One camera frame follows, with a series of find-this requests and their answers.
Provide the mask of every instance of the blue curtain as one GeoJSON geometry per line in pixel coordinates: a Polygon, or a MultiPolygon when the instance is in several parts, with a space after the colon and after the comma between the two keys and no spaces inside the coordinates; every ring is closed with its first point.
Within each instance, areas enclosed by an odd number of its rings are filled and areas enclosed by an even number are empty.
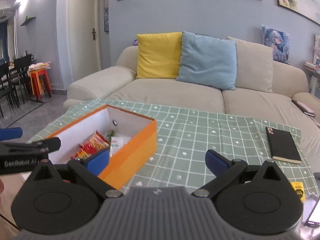
{"type": "Polygon", "coordinates": [[[0,65],[9,61],[8,53],[8,21],[0,24],[0,40],[2,41],[3,59],[0,60],[0,65]]]}

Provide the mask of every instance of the beige sofa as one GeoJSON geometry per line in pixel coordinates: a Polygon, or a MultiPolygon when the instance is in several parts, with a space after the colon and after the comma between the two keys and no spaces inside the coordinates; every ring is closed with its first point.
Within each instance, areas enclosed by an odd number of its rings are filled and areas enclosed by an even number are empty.
{"type": "Polygon", "coordinates": [[[291,99],[316,111],[320,100],[308,93],[305,73],[273,62],[273,93],[236,88],[235,91],[179,82],[174,79],[136,79],[138,47],[128,47],[116,66],[99,71],[70,85],[64,107],[92,99],[114,99],[179,106],[203,111],[265,119],[301,129],[300,147],[313,172],[320,172],[320,129],[291,99]]]}

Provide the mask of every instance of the plastic stool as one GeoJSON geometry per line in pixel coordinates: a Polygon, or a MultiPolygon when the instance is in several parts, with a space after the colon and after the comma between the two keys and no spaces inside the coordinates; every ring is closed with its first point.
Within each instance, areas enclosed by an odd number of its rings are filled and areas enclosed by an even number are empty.
{"type": "Polygon", "coordinates": [[[42,86],[39,77],[43,80],[44,87],[47,93],[49,94],[49,97],[51,97],[51,86],[46,69],[30,71],[32,93],[36,96],[38,100],[40,99],[42,86]]]}

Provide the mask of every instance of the yellow snack package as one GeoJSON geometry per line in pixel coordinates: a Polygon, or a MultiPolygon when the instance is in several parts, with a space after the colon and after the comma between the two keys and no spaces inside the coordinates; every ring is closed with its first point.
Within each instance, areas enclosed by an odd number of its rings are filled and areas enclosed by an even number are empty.
{"type": "Polygon", "coordinates": [[[306,196],[304,194],[303,183],[302,182],[291,182],[291,186],[293,187],[294,191],[297,193],[300,200],[305,201],[306,196]]]}

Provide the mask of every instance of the anime character pillow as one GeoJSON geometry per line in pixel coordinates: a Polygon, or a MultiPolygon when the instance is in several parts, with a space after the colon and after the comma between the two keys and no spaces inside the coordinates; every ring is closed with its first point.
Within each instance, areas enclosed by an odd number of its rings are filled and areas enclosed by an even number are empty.
{"type": "Polygon", "coordinates": [[[263,45],[273,48],[273,60],[289,65],[289,34],[262,25],[263,45]]]}

